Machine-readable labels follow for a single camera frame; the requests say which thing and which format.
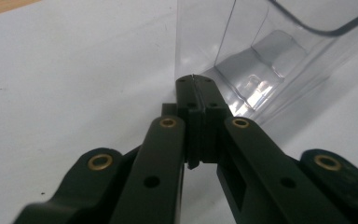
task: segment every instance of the white surface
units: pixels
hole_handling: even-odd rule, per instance
[[[0,14],[0,224],[49,199],[83,153],[142,143],[174,102],[175,13],[173,0],[50,0]],[[264,127],[296,158],[320,147],[358,166],[358,55]],[[181,220],[234,222],[214,165],[186,170]]]

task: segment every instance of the clear plastic container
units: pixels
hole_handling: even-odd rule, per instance
[[[178,1],[175,78],[211,77],[262,123],[358,50],[358,0]]]

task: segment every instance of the mounting hole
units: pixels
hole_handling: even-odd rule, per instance
[[[153,189],[159,185],[159,178],[151,175],[144,180],[145,187]]]
[[[315,161],[316,164],[318,164],[320,167],[324,168],[325,170],[339,171],[342,168],[341,163],[331,156],[317,155],[313,160]]]
[[[101,171],[113,163],[113,158],[108,154],[98,154],[89,159],[88,167],[93,171]]]
[[[232,123],[238,128],[247,128],[249,126],[249,122],[246,119],[234,119]]]
[[[164,128],[172,128],[176,125],[176,120],[174,119],[162,119],[159,122],[159,125],[161,125]]]
[[[194,103],[188,103],[187,106],[188,106],[188,107],[196,107],[197,105],[194,104]]]
[[[289,189],[295,189],[296,188],[296,182],[289,177],[284,177],[281,179],[281,184]]]

